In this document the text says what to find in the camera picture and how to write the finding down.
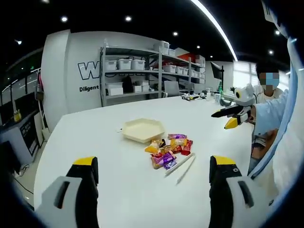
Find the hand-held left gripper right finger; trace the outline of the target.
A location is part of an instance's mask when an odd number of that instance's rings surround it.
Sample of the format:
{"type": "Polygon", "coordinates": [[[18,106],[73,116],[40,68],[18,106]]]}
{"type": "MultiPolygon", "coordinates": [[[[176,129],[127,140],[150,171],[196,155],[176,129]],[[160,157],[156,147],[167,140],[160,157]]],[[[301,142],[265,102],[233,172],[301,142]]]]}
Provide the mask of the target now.
{"type": "Polygon", "coordinates": [[[211,156],[210,228],[259,228],[274,200],[227,157],[211,156]]]}

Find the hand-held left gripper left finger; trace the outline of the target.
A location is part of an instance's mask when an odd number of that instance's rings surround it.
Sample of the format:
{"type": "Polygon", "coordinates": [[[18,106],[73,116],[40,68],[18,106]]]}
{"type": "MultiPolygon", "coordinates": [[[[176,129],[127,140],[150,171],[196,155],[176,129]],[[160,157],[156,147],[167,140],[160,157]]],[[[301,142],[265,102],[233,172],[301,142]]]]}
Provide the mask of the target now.
{"type": "Polygon", "coordinates": [[[42,193],[36,214],[48,228],[97,228],[98,159],[76,160],[42,193]]]}

